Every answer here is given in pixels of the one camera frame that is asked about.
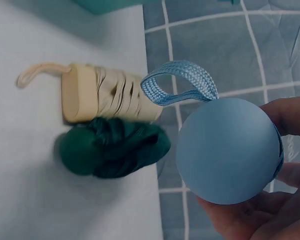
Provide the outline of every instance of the light blue sphere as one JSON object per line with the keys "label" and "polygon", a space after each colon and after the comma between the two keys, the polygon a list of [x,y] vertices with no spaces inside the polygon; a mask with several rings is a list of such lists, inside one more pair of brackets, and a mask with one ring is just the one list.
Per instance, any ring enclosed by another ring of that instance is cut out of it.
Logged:
{"label": "light blue sphere", "polygon": [[186,186],[215,204],[244,202],[271,182],[280,165],[281,137],[251,102],[221,98],[203,104],[180,130],[176,164]]}

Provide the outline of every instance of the white surface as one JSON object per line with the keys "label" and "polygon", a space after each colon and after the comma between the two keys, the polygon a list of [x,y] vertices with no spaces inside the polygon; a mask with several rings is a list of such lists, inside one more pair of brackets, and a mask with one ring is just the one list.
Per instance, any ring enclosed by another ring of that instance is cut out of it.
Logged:
{"label": "white surface", "polygon": [[146,74],[142,8],[96,17],[68,0],[0,0],[0,240],[162,239],[155,166],[98,180],[56,160],[54,141],[70,128],[60,78],[15,87],[44,61]]}

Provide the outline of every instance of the gray bedsheet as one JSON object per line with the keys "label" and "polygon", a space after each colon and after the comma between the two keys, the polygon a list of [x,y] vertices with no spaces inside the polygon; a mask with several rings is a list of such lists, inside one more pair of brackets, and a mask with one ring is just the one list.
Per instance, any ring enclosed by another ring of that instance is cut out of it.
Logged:
{"label": "gray bedsheet", "polygon": [[[189,60],[204,67],[221,97],[257,105],[300,96],[300,0],[166,0],[144,6],[148,70],[169,60]],[[189,84],[164,77],[169,93]],[[172,148],[158,165],[164,240],[221,240],[193,193],[184,186],[175,163],[178,129],[200,103],[167,107],[157,121]],[[286,161],[300,162],[300,137],[283,138]],[[294,192],[274,181],[267,191]]]}

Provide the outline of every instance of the dark green cloth bundle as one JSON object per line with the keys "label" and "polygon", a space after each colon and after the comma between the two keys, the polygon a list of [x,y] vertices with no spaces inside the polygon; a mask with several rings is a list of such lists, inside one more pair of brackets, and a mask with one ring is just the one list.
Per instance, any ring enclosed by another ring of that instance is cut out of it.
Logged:
{"label": "dark green cloth bundle", "polygon": [[155,124],[97,117],[73,127],[60,140],[60,156],[71,172],[114,179],[158,162],[171,143]]}

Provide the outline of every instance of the blue woven strap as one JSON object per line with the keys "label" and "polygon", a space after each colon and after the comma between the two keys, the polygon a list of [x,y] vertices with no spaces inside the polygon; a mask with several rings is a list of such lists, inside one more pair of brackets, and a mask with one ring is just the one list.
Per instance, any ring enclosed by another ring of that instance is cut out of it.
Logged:
{"label": "blue woven strap", "polygon": [[[168,94],[157,83],[156,77],[161,75],[182,77],[188,80],[195,89],[176,95]],[[187,99],[209,102],[219,98],[216,85],[209,73],[202,67],[185,60],[163,64],[142,80],[141,89],[153,103],[160,106],[168,106]]]}

